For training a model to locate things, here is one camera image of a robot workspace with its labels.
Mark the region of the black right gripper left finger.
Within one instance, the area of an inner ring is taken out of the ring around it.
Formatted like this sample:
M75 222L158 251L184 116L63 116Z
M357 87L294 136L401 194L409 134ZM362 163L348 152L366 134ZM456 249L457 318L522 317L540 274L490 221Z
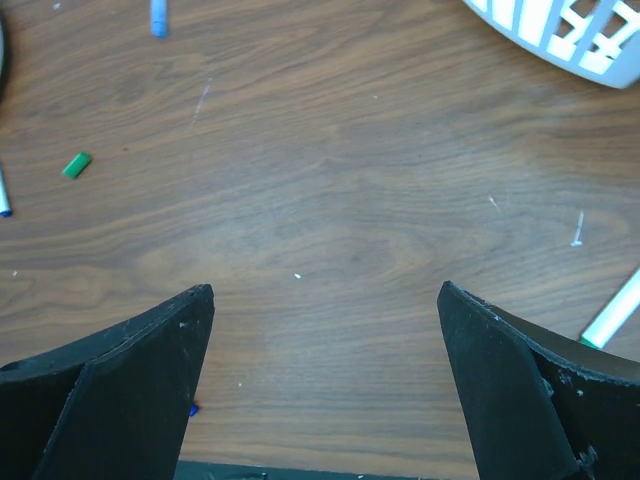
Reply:
M4 479L171 479L214 318L195 285L1 368Z

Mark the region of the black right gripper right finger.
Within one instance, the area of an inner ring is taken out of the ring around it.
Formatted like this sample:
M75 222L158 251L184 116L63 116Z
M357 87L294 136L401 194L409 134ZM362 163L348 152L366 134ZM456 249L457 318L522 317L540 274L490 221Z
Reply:
M636 479L639 365L451 281L437 307L482 479Z

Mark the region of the white green marker pen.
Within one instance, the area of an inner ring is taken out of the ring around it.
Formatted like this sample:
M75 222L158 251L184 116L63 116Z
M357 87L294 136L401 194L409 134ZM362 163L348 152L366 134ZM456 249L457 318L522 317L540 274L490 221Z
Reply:
M579 337L579 342L603 349L639 306L639 269L614 294Z

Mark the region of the green pen cap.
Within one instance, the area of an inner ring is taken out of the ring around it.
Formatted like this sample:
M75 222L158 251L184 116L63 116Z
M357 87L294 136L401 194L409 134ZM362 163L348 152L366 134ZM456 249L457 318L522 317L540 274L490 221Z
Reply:
M77 179L81 173L90 165L92 156L85 152L78 152L73 159L63 168L62 174L70 179Z

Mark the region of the white blue marker pen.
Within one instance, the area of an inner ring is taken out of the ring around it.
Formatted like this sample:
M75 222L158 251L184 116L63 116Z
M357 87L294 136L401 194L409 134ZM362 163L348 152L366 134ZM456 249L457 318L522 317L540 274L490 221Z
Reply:
M150 32L156 38L168 35L168 1L150 1Z

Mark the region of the white plastic dish basket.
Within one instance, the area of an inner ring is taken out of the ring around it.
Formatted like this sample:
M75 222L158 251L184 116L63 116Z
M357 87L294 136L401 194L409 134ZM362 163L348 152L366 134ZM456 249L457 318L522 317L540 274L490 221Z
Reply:
M576 76L615 89L639 80L637 1L466 3L513 43Z

